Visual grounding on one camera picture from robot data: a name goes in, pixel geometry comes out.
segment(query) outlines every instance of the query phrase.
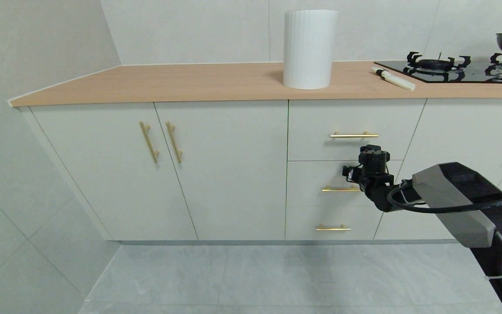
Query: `drawer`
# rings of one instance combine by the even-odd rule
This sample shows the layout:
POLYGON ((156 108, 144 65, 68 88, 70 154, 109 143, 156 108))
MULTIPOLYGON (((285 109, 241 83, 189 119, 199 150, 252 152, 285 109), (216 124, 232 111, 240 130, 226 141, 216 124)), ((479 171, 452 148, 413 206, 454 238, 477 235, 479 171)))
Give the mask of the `drawer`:
POLYGON ((374 205, 288 206, 286 240, 372 240, 382 214, 374 205))
POLYGON ((402 160, 425 99, 289 101, 288 159, 357 160, 361 145, 379 145, 402 160), (340 135, 359 137, 331 138, 340 135), (363 133, 378 137, 362 137, 363 133))
MULTIPOLYGON (((362 191, 322 191, 327 185, 333 189, 353 188, 342 176, 342 167, 355 166, 357 161, 291 161, 288 162, 288 207, 312 206, 315 208, 343 208, 373 203, 362 191)), ((402 161, 387 163, 391 174, 396 175, 402 161)))

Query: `gas stove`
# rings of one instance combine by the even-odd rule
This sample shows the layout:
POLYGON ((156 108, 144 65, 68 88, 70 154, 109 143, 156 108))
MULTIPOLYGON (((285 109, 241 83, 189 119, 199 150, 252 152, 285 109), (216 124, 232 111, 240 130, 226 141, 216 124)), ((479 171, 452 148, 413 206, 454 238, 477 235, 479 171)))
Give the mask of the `gas stove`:
POLYGON ((412 51, 406 61, 377 61, 382 65, 426 83, 502 83, 502 54, 494 54, 489 61, 472 60, 459 56, 460 61, 420 59, 419 52, 412 51))

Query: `gold bar handle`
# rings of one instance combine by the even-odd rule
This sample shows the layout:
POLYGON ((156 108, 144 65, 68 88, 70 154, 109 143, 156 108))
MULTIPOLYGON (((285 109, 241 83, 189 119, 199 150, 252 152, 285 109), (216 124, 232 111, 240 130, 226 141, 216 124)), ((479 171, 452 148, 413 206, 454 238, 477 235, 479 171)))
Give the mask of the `gold bar handle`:
POLYGON ((166 122, 166 127, 168 128, 168 133, 170 134, 170 139, 172 140, 172 146, 173 146, 173 150, 176 153, 177 162, 181 163, 181 155, 183 155, 183 151, 180 151, 179 149, 177 149, 176 139, 175 139, 175 137, 173 137, 173 131, 176 129, 176 126, 169 123, 169 122, 166 122))
POLYGON ((321 191, 361 191, 359 187, 352 186, 351 188, 332 188, 330 186, 326 186, 321 191))
POLYGON ((157 164, 159 151, 154 150, 150 141, 150 137, 148 137, 148 130, 150 129, 150 125, 145 125, 145 123, 142 121, 139 122, 139 125, 141 126, 141 131, 143 131, 143 135, 145 136, 145 140, 147 141, 147 146, 150 150, 150 154, 152 155, 152 160, 157 164))
POLYGON ((363 134, 340 134, 335 131, 334 134, 329 135, 331 139, 342 139, 342 138, 353 138, 353 137, 379 137, 379 134, 371 134, 368 131, 363 132, 363 134))
POLYGON ((351 231, 352 228, 347 228, 344 224, 342 224, 340 227, 325 227, 322 223, 315 227, 315 230, 317 231, 351 231))

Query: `gray floor tile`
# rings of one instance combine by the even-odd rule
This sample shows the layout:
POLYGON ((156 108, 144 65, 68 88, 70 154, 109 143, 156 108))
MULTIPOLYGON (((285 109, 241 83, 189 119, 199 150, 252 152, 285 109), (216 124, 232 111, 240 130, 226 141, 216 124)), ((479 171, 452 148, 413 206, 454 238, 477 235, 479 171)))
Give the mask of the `gray floor tile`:
POLYGON ((216 295, 227 313, 413 313, 498 300, 488 285, 458 244, 122 246, 89 299, 212 305, 216 295))
POLYGON ((416 314, 411 306, 218 306, 217 314, 416 314))
POLYGON ((499 300, 469 249, 460 244, 382 245, 414 304, 499 300))
POLYGON ((288 247, 285 280, 294 305, 396 306, 412 300, 372 245, 288 247))
POLYGON ((500 302, 416 306, 418 314, 502 314, 500 302))
POLYGON ((78 314, 215 314, 216 306, 85 302, 78 314))
POLYGON ((89 300, 216 305, 226 257, 223 246, 122 246, 89 300))
POLYGON ((292 305, 284 276, 285 246, 231 246, 219 304, 292 305))

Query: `kitchen knife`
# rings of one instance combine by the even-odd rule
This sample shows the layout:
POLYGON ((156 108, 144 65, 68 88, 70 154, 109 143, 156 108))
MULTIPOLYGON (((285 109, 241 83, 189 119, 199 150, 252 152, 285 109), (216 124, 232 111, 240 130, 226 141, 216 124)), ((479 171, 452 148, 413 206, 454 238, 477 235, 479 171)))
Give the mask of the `kitchen knife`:
POLYGON ((396 86, 402 87, 404 89, 408 89, 409 91, 413 91, 416 88, 416 84, 409 82, 405 79, 396 77, 396 76, 392 75, 390 72, 388 72, 387 70, 373 66, 371 68, 371 71, 373 71, 373 73, 377 74, 378 76, 382 77, 387 82, 392 83, 396 86))

